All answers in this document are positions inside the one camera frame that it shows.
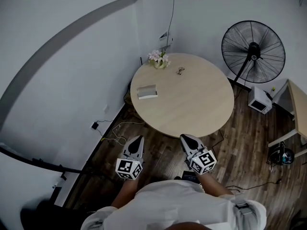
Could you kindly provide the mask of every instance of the person's arm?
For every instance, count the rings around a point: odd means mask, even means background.
[[[205,174],[197,174],[196,176],[201,183],[202,188],[207,194],[218,197],[225,194],[233,195],[227,188],[215,180],[208,172]]]
[[[126,180],[111,206],[119,209],[134,199],[138,192],[139,177],[136,180]]]

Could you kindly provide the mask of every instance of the dark wood floor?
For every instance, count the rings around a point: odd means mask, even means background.
[[[235,94],[239,90],[239,87],[235,87]],[[307,157],[303,155],[288,166],[275,166],[270,172],[266,163],[268,143],[291,131],[295,124],[280,108],[274,107],[266,115],[249,108],[247,95],[248,92],[242,90],[235,100],[231,117],[221,128],[224,141],[214,147],[218,163],[211,174],[225,186],[237,185],[243,188],[276,182],[282,178],[279,185],[267,184],[250,189],[246,191],[246,195],[266,207],[267,229],[289,229],[292,216],[307,202],[307,165],[302,165]],[[120,117],[114,127],[123,121],[141,122],[133,115],[128,116],[128,119]],[[116,133],[126,139],[137,135],[145,137],[146,163],[141,174],[140,187],[156,180],[174,179],[188,170],[178,139],[167,137],[146,124],[122,124]],[[107,137],[115,138],[112,132]],[[222,136],[219,132],[202,138],[208,148],[220,140]],[[294,152],[302,149],[299,135],[288,139],[286,145]],[[67,208],[96,210],[110,205],[123,182],[115,173],[116,159],[121,150],[122,146],[115,141],[104,140],[86,165],[87,171],[102,171],[118,185],[103,177],[83,175],[71,193]]]

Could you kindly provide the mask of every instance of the table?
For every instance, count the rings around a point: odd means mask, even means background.
[[[272,147],[297,133],[304,138],[307,138],[307,94],[305,94],[291,80],[287,80],[286,84],[274,96],[272,102],[276,102],[287,88],[289,88],[292,106],[294,110],[295,129],[290,131],[288,134],[278,138],[277,140],[269,143],[269,147]],[[295,154],[295,157],[298,157],[306,152],[307,149],[298,152],[297,154]]]
[[[220,129],[234,107],[234,93],[227,77],[209,61],[188,54],[169,54],[171,64],[155,69],[141,66],[131,82],[136,112],[152,128],[172,137],[202,137]],[[185,70],[178,75],[178,69]],[[137,89],[156,84],[158,97],[138,99]]]

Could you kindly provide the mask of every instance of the tabletop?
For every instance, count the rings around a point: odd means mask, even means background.
[[[288,80],[288,86],[293,103],[295,128],[301,136],[307,138],[307,94],[291,80]]]
[[[179,137],[203,137],[220,129],[234,107],[234,93],[227,77],[211,62],[188,54],[169,54],[171,64],[155,69],[142,65],[131,82],[136,112],[152,128]],[[184,68],[181,75],[178,69]],[[137,89],[156,84],[158,97],[138,99]]]

